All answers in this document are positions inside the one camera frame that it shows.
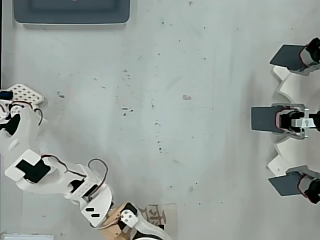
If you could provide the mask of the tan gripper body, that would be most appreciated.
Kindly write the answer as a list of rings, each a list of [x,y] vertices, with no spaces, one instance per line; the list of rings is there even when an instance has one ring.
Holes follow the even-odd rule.
[[[125,202],[120,206],[113,208],[106,215],[106,220],[102,222],[99,232],[106,240],[130,240],[131,228],[121,220],[121,213],[130,210],[134,216],[137,216],[138,209],[131,202]]]

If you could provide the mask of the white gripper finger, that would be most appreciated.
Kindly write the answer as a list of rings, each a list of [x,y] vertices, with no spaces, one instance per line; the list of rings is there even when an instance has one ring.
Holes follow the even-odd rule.
[[[130,240],[172,240],[162,228],[149,223],[140,211],[135,216],[125,210],[121,213],[121,220],[131,228]]]

